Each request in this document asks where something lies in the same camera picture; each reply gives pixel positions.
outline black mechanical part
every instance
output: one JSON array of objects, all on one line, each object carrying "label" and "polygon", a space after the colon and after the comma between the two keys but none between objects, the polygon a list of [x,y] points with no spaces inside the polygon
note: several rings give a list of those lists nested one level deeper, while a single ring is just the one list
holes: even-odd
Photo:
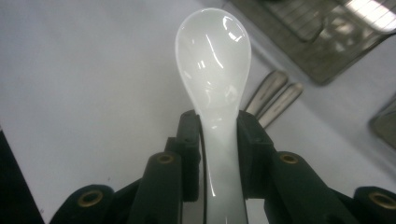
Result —
[{"label": "black mechanical part", "polygon": [[[300,156],[276,152],[249,113],[240,111],[237,129],[244,195],[265,199],[270,223],[396,223],[394,193],[365,187],[351,199],[328,188]],[[184,113],[177,137],[168,138],[164,153],[150,157],[141,179],[116,193],[97,185],[79,189],[51,223],[180,223],[183,201],[198,198],[199,132],[199,117],[193,111]]]},{"label": "black mechanical part", "polygon": [[276,150],[256,118],[239,111],[237,119],[239,170],[245,198],[265,198],[270,183],[269,166]]},{"label": "black mechanical part", "polygon": [[103,185],[89,185],[70,195],[50,223],[107,224],[112,201],[113,189]]},{"label": "black mechanical part", "polygon": [[277,152],[270,175],[292,223],[359,223],[302,157]]},{"label": "black mechanical part", "polygon": [[126,223],[181,223],[182,192],[180,156],[174,152],[151,156]]},{"label": "black mechanical part", "polygon": [[374,219],[372,223],[396,223],[396,194],[378,187],[361,187],[353,199]]},{"label": "black mechanical part", "polygon": [[199,151],[200,122],[193,110],[180,116],[177,137],[168,138],[165,151],[173,151],[182,159],[183,201],[195,202],[199,192]]}]

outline white surface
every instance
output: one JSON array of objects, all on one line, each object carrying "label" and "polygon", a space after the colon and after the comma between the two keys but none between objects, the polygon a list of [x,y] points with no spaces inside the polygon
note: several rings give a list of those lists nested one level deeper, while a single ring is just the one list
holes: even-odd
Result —
[{"label": "white surface", "polygon": [[236,118],[250,68],[248,33],[224,10],[199,10],[177,31],[176,56],[205,139],[206,223],[246,224]]},{"label": "white surface", "polygon": [[[222,1],[3,1],[0,4],[0,123],[43,218],[83,186],[120,189],[175,136],[192,108],[177,75],[178,26]],[[332,188],[396,191],[396,155],[367,121],[396,92],[392,37],[326,87],[277,52],[243,16],[253,38],[244,105],[272,69],[304,93],[268,129],[278,150],[303,156]],[[191,215],[191,222],[199,223]],[[267,223],[248,200],[249,223]]]}]

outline spoon bowl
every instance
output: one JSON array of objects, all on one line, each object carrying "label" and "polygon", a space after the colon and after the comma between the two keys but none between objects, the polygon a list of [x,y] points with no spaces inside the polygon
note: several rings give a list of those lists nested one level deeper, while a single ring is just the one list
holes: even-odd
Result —
[{"label": "spoon bowl", "polygon": [[248,223],[236,142],[236,118],[251,59],[248,33],[226,11],[199,10],[180,25],[176,56],[203,127],[206,223]]}]

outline metal utensil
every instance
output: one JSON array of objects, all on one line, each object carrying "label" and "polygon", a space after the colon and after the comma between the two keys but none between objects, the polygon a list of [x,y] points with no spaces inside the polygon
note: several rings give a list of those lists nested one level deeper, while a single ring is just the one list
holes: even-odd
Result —
[{"label": "metal utensil", "polygon": [[260,125],[267,127],[299,97],[303,89],[301,83],[290,84],[259,117]]},{"label": "metal utensil", "polygon": [[288,75],[282,71],[270,73],[250,99],[245,111],[257,117],[264,106],[287,84],[288,79]]}]

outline spoon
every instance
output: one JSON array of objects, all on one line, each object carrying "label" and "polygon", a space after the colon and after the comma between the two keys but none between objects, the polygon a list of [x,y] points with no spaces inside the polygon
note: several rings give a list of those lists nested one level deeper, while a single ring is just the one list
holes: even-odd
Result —
[{"label": "spoon", "polygon": [[236,118],[248,78],[248,33],[233,15],[207,8],[177,32],[177,66],[200,116],[206,154],[206,223],[246,224],[236,142]]}]

